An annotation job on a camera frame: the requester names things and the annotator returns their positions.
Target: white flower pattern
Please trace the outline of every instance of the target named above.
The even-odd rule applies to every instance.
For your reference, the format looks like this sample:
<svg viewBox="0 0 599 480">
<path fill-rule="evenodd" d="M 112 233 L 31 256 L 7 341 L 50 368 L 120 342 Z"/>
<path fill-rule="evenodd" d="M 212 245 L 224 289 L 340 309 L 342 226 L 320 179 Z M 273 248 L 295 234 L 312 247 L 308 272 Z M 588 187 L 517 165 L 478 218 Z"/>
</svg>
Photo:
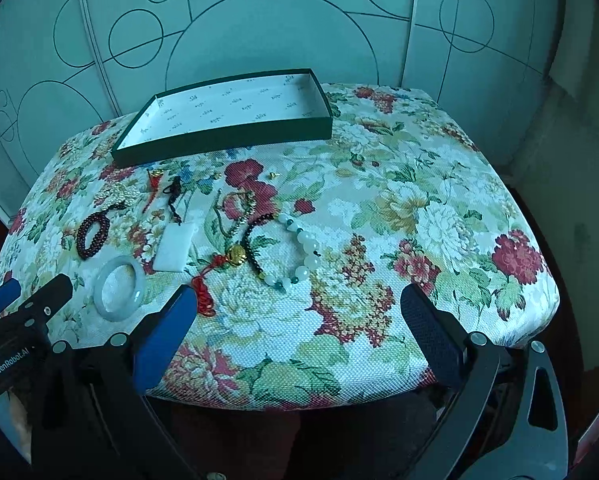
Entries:
<svg viewBox="0 0 599 480">
<path fill-rule="evenodd" d="M 71 280 L 73 298 L 49 322 L 52 340 L 74 335 L 82 348 L 130 333 L 190 283 L 213 253 L 225 251 L 212 210 L 217 192 L 252 190 L 260 214 L 314 209 L 298 224 L 320 243 L 322 265 L 288 294 L 263 285 L 248 264 L 207 273 L 207 290 L 198 298 L 210 298 L 216 316 L 197 315 L 153 396 L 290 410 L 412 390 L 426 376 L 427 363 L 403 324 L 401 291 L 419 283 L 432 297 L 444 298 L 449 292 L 436 283 L 460 282 L 482 267 L 492 303 L 478 310 L 481 291 L 468 288 L 470 298 L 456 302 L 467 330 L 479 324 L 493 342 L 505 344 L 543 327 L 559 304 L 555 282 L 529 248 L 537 244 L 519 208 L 457 124 L 422 91 L 323 87 L 335 116 L 329 140 L 201 153 L 120 170 L 112 165 L 110 147 L 133 114 L 67 140 L 32 187 L 0 255 L 0 284 L 12 275 L 22 285 L 22 297 L 6 312 L 61 272 Z M 192 191 L 185 221 L 195 229 L 186 272 L 152 268 L 172 214 L 162 193 L 142 210 L 150 189 L 147 169 L 164 172 L 161 189 L 180 176 Z M 269 179 L 270 172 L 280 176 Z M 142 195 L 128 209 L 108 213 L 106 243 L 83 261 L 74 234 L 95 210 L 97 191 L 111 181 L 138 186 Z M 224 226 L 231 224 L 223 218 Z M 259 261 L 266 272 L 292 275 L 303 258 L 301 247 L 284 226 L 272 223 L 253 232 L 260 237 Z M 511 244 L 495 243 L 503 235 L 525 248 L 521 258 L 535 258 L 535 270 L 524 269 L 532 284 L 521 286 L 492 270 L 495 261 L 515 263 Z M 132 255 L 144 269 L 144 304 L 127 320 L 110 323 L 94 308 L 92 287 L 102 266 L 120 254 Z M 117 294 L 122 280 L 111 280 Z M 506 294 L 498 297 L 504 283 Z M 521 296 L 502 305 L 511 289 Z"/>
<path fill-rule="evenodd" d="M 297 346 L 308 341 L 322 318 L 311 306 L 308 281 L 293 286 L 288 294 L 262 286 L 247 266 L 240 266 L 222 280 L 209 279 L 218 290 L 216 345 L 239 365 L 250 367 L 266 356 L 288 360 Z"/>
<path fill-rule="evenodd" d="M 458 269 L 474 247 L 474 240 L 455 209 L 437 202 L 419 211 L 417 240 L 426 253 L 449 269 Z"/>
</svg>

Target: floral cushion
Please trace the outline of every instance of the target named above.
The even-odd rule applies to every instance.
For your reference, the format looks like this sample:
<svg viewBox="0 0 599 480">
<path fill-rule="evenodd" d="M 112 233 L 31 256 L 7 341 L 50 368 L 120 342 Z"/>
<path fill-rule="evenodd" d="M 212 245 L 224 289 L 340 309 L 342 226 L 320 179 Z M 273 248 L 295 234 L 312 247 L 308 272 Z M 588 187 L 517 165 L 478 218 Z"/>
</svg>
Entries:
<svg viewBox="0 0 599 480">
<path fill-rule="evenodd" d="M 202 406 L 295 410 L 353 404 L 435 380 L 399 308 L 417 283 L 467 331 L 520 344 L 550 321 L 555 282 L 519 208 L 484 156 L 422 91 L 324 85 L 335 120 L 327 141 L 274 144 L 116 168 L 110 149 L 132 114 L 69 139 L 48 163 L 19 211 L 0 256 L 0 283 L 17 278 L 22 297 L 63 272 L 73 300 L 49 323 L 52 340 L 101 344 L 131 332 L 223 253 L 227 241 L 212 209 L 217 192 L 250 190 L 254 216 L 284 211 L 321 244 L 322 264 L 288 293 L 263 284 L 247 265 L 217 269 L 198 316 L 151 394 Z M 148 208 L 146 170 L 165 187 L 180 176 L 179 211 L 195 224 L 186 272 L 155 272 L 156 248 L 172 221 L 166 195 Z M 109 212 L 110 233 L 97 256 L 76 254 L 79 224 L 111 183 L 138 186 L 131 208 Z M 224 202 L 225 227 L 238 216 Z M 262 267 L 287 276 L 299 260 L 278 222 L 252 242 Z M 143 306 L 108 322 L 92 301 L 103 263 L 132 254 L 147 278 Z M 9 307 L 12 312 L 18 304 Z"/>
</svg>

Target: black cord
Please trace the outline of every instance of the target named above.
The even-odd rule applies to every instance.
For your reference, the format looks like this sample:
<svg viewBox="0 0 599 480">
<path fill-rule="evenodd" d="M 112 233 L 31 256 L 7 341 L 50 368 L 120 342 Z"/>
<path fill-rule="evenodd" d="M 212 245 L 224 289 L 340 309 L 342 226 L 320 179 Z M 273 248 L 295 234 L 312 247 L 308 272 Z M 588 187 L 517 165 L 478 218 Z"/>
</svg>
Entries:
<svg viewBox="0 0 599 480">
<path fill-rule="evenodd" d="M 175 207 L 173 205 L 175 200 L 182 195 L 182 177 L 174 177 L 170 186 L 164 188 L 164 194 L 170 195 L 168 197 L 168 206 L 170 211 L 172 211 L 172 217 L 179 225 L 182 225 L 182 217 L 177 214 L 177 211 L 175 211 Z"/>
</svg>

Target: pendant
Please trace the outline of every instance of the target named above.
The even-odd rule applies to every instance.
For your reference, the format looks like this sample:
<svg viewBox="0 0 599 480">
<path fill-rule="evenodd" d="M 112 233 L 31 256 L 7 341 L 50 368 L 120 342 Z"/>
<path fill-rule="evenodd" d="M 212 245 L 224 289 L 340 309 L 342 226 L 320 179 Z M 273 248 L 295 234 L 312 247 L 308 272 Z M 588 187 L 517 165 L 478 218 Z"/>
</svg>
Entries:
<svg viewBox="0 0 599 480">
<path fill-rule="evenodd" d="M 226 253 L 226 259 L 232 266 L 240 266 L 246 261 L 246 250 L 240 244 L 235 244 Z"/>
</svg>

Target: white bead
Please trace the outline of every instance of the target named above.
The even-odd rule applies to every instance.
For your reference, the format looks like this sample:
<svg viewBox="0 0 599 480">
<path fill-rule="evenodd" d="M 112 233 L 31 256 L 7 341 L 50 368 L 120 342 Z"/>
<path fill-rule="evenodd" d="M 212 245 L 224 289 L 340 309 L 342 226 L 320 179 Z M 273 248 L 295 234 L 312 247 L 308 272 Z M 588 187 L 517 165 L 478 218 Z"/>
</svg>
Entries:
<svg viewBox="0 0 599 480">
<path fill-rule="evenodd" d="M 316 251 L 319 247 L 319 244 L 314 240 L 307 240 L 302 244 L 304 248 L 304 252 L 306 254 L 313 254 L 313 251 Z"/>
<path fill-rule="evenodd" d="M 295 276 L 297 276 L 300 282 L 307 280 L 309 275 L 310 269 L 308 269 L 308 267 L 300 265 L 299 267 L 297 267 L 297 269 L 295 269 Z"/>
<path fill-rule="evenodd" d="M 297 241 L 300 244 L 305 244 L 308 240 L 312 240 L 313 237 L 311 237 L 310 233 L 307 233 L 306 231 L 300 231 L 297 233 Z"/>
<path fill-rule="evenodd" d="M 319 258 L 314 254 L 308 254 L 308 256 L 304 258 L 304 265 L 310 270 L 315 270 L 317 267 L 319 267 L 319 263 Z"/>
</svg>

